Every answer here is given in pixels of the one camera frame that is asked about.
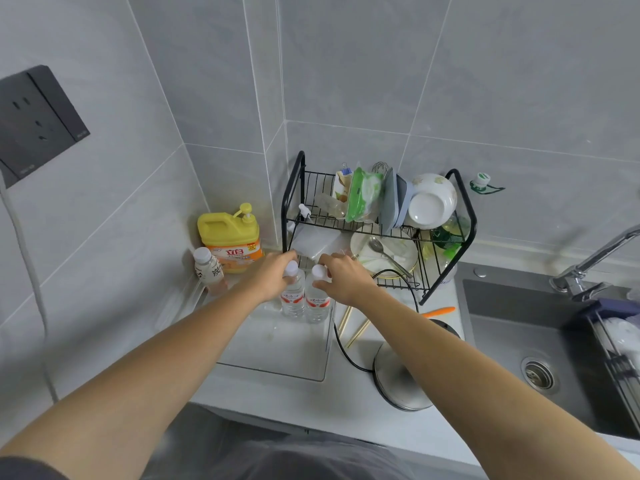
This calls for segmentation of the chrome faucet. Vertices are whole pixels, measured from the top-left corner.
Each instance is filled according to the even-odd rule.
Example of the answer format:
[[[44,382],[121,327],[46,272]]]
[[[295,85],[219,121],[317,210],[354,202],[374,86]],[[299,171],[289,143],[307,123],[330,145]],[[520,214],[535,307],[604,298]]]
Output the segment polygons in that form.
[[[597,294],[612,286],[611,283],[599,282],[590,287],[585,286],[584,280],[588,272],[616,250],[640,236],[640,224],[629,227],[604,244],[597,251],[580,263],[570,266],[562,273],[549,278],[549,285],[553,290],[568,296],[572,301],[583,303],[593,300]]]

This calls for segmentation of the white green wall hook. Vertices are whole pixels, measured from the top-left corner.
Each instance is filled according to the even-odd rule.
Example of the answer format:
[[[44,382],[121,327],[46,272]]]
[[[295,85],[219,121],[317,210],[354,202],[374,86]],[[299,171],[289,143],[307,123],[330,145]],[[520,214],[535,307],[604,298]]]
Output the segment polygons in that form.
[[[469,182],[470,189],[479,195],[491,195],[504,191],[505,187],[491,185],[491,177],[485,172],[478,172]]]

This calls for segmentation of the clear plastic cup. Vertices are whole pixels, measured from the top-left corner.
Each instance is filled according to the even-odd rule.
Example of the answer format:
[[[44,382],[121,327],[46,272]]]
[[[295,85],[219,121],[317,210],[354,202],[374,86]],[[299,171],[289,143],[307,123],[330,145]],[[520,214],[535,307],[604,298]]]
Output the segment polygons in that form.
[[[348,210],[348,203],[340,201],[328,194],[320,193],[315,195],[314,203],[321,212],[327,213],[330,217],[338,220],[345,220]]]

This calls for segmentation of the green wet wipes packet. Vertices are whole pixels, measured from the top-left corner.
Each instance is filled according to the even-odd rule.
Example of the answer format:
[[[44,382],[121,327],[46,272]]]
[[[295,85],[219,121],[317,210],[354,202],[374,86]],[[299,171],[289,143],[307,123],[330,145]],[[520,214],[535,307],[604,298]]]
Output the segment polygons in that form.
[[[385,176],[357,167],[348,193],[345,220],[348,223],[375,223],[379,215]]]

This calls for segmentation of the white patterned bowl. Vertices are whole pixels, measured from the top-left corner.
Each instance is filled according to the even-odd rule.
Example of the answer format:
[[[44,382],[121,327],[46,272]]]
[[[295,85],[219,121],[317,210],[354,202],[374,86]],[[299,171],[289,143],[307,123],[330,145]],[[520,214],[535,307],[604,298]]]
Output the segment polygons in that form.
[[[449,179],[434,173],[423,173],[413,181],[403,224],[420,230],[434,230],[452,217],[458,194]]]

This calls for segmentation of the person's right hand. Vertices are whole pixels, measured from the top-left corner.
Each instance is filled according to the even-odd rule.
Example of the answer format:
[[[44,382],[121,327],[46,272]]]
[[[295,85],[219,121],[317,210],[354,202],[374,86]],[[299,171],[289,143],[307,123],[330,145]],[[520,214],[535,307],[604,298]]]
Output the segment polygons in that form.
[[[368,271],[357,261],[346,256],[345,282],[314,282],[314,286],[324,290],[337,302],[363,310],[366,304],[380,295],[379,287]]]

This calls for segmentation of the person's left forearm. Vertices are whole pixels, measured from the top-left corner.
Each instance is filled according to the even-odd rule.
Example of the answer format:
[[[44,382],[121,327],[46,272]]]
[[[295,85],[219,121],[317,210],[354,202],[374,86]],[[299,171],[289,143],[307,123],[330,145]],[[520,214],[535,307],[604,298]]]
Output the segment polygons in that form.
[[[0,449],[0,480],[139,480],[240,325],[281,287],[241,282],[126,354]]]

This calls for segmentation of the green glass bottle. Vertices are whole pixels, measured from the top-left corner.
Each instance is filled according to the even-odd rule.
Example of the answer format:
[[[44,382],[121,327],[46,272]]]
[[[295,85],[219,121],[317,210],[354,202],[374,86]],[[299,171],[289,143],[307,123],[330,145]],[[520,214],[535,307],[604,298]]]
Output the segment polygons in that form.
[[[470,220],[452,215],[442,226],[431,231],[435,250],[447,262],[452,261],[470,233]]]

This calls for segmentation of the person's right forearm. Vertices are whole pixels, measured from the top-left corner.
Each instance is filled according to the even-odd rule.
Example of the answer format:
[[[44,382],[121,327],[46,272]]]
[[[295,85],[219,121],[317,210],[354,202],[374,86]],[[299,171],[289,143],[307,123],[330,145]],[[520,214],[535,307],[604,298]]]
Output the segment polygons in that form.
[[[497,362],[375,285],[355,305],[491,480],[640,480],[640,470]]]

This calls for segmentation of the white drain tray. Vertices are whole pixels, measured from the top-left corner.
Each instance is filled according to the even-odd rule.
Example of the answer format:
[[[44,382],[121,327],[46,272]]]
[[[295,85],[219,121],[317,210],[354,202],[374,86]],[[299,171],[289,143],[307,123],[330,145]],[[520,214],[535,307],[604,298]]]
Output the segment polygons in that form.
[[[218,364],[321,382],[333,340],[334,306],[323,322],[285,315],[279,298],[261,304],[242,323]]]

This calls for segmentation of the yellow detergent pump jug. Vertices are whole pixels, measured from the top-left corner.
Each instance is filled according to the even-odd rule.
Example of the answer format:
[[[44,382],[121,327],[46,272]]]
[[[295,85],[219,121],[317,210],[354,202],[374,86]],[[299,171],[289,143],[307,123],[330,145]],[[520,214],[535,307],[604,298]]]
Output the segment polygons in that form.
[[[264,256],[260,227],[250,203],[242,203],[233,215],[202,214],[197,229],[203,245],[218,259],[225,274],[243,274]]]

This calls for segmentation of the person's left hand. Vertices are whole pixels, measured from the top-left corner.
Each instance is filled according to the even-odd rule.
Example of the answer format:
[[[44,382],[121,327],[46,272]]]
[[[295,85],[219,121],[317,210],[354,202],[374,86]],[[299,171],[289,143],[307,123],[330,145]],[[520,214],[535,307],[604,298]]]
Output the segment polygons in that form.
[[[278,257],[283,252],[270,252],[252,264],[244,275],[245,282],[253,300],[264,303],[279,296],[286,288]]]

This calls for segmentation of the white plastic box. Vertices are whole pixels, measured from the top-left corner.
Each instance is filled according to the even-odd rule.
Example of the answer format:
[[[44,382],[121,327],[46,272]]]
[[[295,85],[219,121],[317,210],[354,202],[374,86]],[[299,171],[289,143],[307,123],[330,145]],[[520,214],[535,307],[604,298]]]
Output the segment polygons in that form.
[[[300,224],[293,233],[290,249],[295,250],[298,256],[307,257],[317,264],[320,256],[326,254],[326,249],[339,237],[339,230]]]

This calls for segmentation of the person's grey clothing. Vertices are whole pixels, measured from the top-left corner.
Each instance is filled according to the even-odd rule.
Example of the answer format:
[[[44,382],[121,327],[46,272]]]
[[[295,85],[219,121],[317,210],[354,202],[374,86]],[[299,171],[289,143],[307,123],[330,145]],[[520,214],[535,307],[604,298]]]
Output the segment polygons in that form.
[[[97,412],[62,401],[0,452],[0,480],[133,480],[177,415],[157,404]],[[240,444],[215,464],[212,480],[414,480],[385,449],[352,442],[284,440]]]

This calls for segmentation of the clear red-label water bottle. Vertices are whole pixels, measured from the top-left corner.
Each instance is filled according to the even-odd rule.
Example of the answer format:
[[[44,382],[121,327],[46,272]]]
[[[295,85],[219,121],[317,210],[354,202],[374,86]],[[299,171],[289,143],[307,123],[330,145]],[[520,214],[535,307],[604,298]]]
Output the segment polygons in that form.
[[[282,312],[292,319],[302,319],[305,313],[305,272],[296,260],[290,261],[283,274],[286,288],[280,295]]]
[[[307,274],[305,282],[305,316],[309,322],[322,323],[330,315],[332,299],[314,286],[314,282],[331,282],[326,266],[316,264]]]

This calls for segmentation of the stainless steel kettle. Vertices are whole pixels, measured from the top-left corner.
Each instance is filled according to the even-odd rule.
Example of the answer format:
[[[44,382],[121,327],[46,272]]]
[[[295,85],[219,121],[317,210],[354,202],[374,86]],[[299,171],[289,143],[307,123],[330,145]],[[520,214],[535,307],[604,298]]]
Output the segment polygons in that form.
[[[387,342],[373,359],[372,375],[380,395],[396,409],[416,412],[432,407],[432,401]]]

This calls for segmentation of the metal spoon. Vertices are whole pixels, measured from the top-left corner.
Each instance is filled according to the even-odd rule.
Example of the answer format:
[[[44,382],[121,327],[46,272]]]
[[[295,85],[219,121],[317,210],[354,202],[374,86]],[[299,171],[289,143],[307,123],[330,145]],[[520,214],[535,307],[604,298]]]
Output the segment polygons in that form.
[[[412,280],[412,273],[405,269],[404,266],[400,265],[400,263],[398,263],[398,261],[396,261],[390,254],[388,254],[385,251],[382,242],[375,238],[375,236],[369,238],[367,245],[368,247],[370,247],[370,249],[388,259],[388,261],[395,265],[399,272],[402,272],[405,277],[407,277],[409,280]]]

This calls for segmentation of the white dish in basket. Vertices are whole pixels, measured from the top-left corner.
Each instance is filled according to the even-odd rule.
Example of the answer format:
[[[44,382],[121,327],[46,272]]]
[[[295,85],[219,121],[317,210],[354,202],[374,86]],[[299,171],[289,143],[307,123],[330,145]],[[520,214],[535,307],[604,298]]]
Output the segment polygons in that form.
[[[625,355],[640,374],[640,328],[619,317],[603,320],[609,350]]]

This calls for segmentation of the blue-grey cutting board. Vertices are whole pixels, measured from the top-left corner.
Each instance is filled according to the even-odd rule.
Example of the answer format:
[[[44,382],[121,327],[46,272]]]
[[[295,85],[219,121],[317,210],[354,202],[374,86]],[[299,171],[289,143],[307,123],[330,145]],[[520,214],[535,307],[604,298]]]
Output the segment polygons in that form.
[[[397,174],[394,168],[389,168],[383,181],[378,217],[382,235],[389,235],[392,229],[404,225],[413,195],[412,182]]]

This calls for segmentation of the stainless steel sink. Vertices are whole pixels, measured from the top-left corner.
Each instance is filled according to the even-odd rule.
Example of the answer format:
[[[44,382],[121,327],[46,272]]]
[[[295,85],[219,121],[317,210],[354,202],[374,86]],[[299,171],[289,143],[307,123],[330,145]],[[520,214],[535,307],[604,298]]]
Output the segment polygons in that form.
[[[548,276],[462,263],[454,282],[468,343],[528,387],[520,363],[542,359],[559,380],[556,394],[542,396],[598,433],[640,440],[593,332],[576,319],[576,302],[551,289]]]

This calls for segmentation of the black wall socket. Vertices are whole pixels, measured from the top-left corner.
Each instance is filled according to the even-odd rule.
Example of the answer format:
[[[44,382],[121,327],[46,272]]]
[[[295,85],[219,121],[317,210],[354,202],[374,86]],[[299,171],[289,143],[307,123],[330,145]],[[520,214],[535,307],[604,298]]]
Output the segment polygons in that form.
[[[50,67],[0,79],[0,174],[7,188],[89,135]]]

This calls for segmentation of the white gold-rimmed plate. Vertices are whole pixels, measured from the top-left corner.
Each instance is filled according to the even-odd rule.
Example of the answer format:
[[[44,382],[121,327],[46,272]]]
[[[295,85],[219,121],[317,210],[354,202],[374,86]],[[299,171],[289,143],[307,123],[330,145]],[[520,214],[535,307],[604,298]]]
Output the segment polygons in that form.
[[[382,254],[372,250],[368,242],[372,235],[366,233],[353,233],[350,240],[350,250],[357,255],[359,262],[371,274],[380,273],[379,279],[391,280],[398,278],[397,266],[386,259]],[[386,253],[391,255],[407,271],[413,271],[418,265],[419,251],[416,242],[409,238],[408,234],[399,228],[393,229],[390,237],[377,235]]]

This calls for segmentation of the small white-capped drink bottle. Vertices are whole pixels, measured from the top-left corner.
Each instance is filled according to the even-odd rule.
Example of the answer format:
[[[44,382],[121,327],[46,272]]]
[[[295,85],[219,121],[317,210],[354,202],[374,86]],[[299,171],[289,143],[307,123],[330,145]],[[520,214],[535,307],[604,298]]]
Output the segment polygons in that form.
[[[199,281],[212,296],[220,296],[228,290],[222,265],[207,247],[193,251],[195,272]]]

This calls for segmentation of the metal sink drain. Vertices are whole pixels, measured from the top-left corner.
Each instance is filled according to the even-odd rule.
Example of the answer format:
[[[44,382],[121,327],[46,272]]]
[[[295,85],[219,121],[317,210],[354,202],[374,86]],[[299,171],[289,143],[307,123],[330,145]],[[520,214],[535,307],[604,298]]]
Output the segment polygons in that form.
[[[559,380],[551,366],[540,358],[524,357],[520,363],[523,380],[534,390],[544,395],[559,391]]]

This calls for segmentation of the sink drying basket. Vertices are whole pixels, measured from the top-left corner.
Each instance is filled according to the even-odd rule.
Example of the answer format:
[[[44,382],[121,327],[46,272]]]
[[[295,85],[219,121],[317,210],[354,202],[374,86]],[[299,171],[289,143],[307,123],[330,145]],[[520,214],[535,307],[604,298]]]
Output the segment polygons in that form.
[[[640,438],[640,374],[625,355],[609,350],[603,320],[619,317],[640,328],[640,302],[615,298],[596,298],[578,303],[576,319],[587,324],[603,355],[604,368],[618,393],[635,435]]]

